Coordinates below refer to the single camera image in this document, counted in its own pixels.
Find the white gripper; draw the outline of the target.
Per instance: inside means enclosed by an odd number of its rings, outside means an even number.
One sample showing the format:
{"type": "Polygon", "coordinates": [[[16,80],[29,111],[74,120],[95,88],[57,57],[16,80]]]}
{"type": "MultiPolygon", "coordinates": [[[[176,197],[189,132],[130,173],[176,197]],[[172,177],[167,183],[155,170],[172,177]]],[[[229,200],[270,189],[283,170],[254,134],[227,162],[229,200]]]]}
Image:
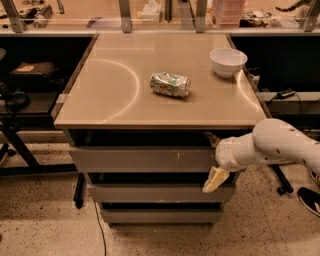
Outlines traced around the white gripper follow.
{"type": "Polygon", "coordinates": [[[233,154],[234,137],[221,140],[218,136],[208,131],[204,135],[209,139],[211,146],[216,148],[215,158],[220,166],[211,168],[208,179],[202,188],[204,193],[211,193],[229,178],[229,172],[239,171],[241,165],[233,154]]]}

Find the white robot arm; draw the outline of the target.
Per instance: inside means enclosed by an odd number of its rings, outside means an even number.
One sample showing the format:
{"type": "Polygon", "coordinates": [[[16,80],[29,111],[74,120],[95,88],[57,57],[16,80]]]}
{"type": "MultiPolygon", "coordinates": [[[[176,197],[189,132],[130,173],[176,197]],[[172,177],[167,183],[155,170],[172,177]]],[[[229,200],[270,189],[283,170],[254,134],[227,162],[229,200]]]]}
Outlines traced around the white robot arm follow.
{"type": "Polygon", "coordinates": [[[214,148],[218,166],[211,168],[204,193],[215,191],[232,172],[251,164],[294,162],[320,175],[320,143],[280,119],[264,119],[251,133],[222,139],[214,148]]]}

